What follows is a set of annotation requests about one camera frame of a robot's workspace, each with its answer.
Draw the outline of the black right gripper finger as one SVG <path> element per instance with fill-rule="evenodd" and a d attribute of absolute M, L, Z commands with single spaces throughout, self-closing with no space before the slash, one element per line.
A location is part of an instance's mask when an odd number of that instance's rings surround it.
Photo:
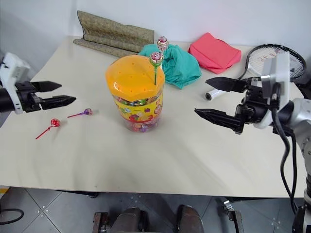
<path fill-rule="evenodd" d="M 206 83 L 215 89 L 225 92 L 243 93 L 246 90 L 246 81 L 228 77 L 215 77 L 206 80 Z"/>
<path fill-rule="evenodd" d="M 244 128 L 244 120 L 240 117 L 229 116 L 225 112 L 214 109 L 194 109 L 195 113 L 201 118 L 212 124 L 229 128 L 236 134 L 241 134 Z"/>

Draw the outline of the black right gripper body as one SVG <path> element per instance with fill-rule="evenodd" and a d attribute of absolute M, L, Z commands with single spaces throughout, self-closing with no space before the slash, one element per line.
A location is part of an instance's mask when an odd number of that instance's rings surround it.
<path fill-rule="evenodd" d="M 235 117 L 241 118 L 245 124 L 259 123 L 267 113 L 267 99 L 263 97 L 262 88 L 257 86 L 260 81 L 260 77 L 238 80 L 234 89 L 238 93 L 246 92 L 235 111 Z"/>

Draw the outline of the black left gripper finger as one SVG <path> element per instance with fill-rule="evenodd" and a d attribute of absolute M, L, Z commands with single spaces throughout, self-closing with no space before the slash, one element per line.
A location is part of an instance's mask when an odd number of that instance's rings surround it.
<path fill-rule="evenodd" d="M 31 86 L 32 86 L 32 90 L 31 90 L 32 93 L 51 92 L 62 87 L 61 84 L 51 82 L 51 81 L 31 82 Z"/>
<path fill-rule="evenodd" d="M 40 105 L 43 110 L 59 108 L 67 106 L 73 103 L 76 100 L 76 97 L 61 95 L 61 96 L 53 96 L 52 98 L 41 99 Z"/>

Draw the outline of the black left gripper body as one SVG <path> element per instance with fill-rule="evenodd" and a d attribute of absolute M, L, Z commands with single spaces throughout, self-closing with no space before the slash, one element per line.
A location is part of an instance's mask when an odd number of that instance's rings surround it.
<path fill-rule="evenodd" d="M 17 96 L 20 100 L 21 107 L 24 112 L 40 111 L 40 99 L 35 94 L 39 92 L 39 82 L 17 82 L 15 83 L 17 88 Z"/>

